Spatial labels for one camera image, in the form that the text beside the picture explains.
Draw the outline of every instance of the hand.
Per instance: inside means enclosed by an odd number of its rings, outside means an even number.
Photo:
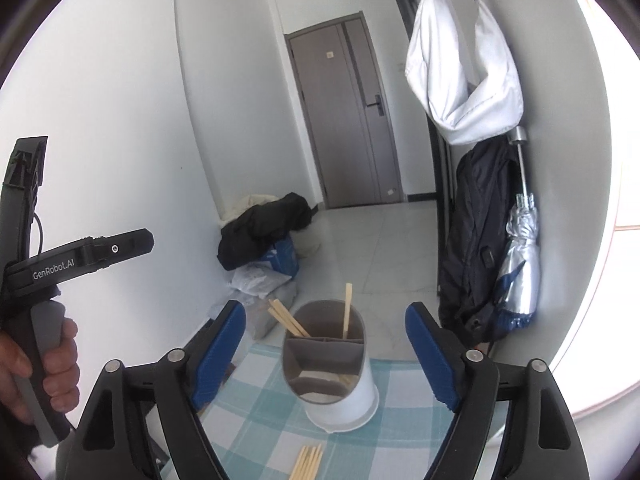
[[[47,373],[42,383],[44,391],[50,395],[53,409],[60,413],[70,412],[80,399],[80,368],[76,363],[78,349],[74,341],[77,334],[75,322],[65,319],[60,346],[44,354],[42,360]],[[0,402],[24,424],[33,424],[33,415],[20,396],[12,374],[29,378],[32,371],[31,362],[22,349],[5,332],[0,331]]]

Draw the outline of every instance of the white container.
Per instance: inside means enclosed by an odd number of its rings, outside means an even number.
[[[282,352],[287,384],[309,420],[327,433],[364,426],[380,404],[362,317],[351,307],[348,339],[343,340],[343,315],[341,301],[303,305],[295,317],[312,337],[295,338],[287,333]]]

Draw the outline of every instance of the metal screw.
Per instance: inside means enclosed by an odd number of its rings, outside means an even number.
[[[484,359],[484,354],[479,350],[467,350],[465,355],[467,359],[475,363],[479,363]]]
[[[537,372],[544,372],[546,371],[546,363],[540,359],[535,359],[531,362],[531,368]]]
[[[172,363],[179,363],[184,359],[184,350],[182,350],[181,348],[171,350],[169,352],[169,355],[167,356],[167,359],[169,359],[169,361],[171,361]]]
[[[120,361],[114,359],[113,361],[109,361],[104,365],[104,371],[110,374],[117,372],[120,369]]]

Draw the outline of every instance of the black backpack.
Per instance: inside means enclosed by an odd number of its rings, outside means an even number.
[[[507,220],[520,192],[518,171],[506,136],[478,142],[456,171],[456,203],[438,277],[438,316],[467,348],[496,339],[492,296],[508,242]]]

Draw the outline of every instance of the door handle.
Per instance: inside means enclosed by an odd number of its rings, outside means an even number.
[[[375,103],[371,103],[370,105],[366,105],[367,108],[371,108],[372,106],[377,106],[378,107],[378,114],[380,115],[380,117],[384,117],[385,116],[385,107],[382,104],[382,96],[380,94],[376,94],[376,102]]]

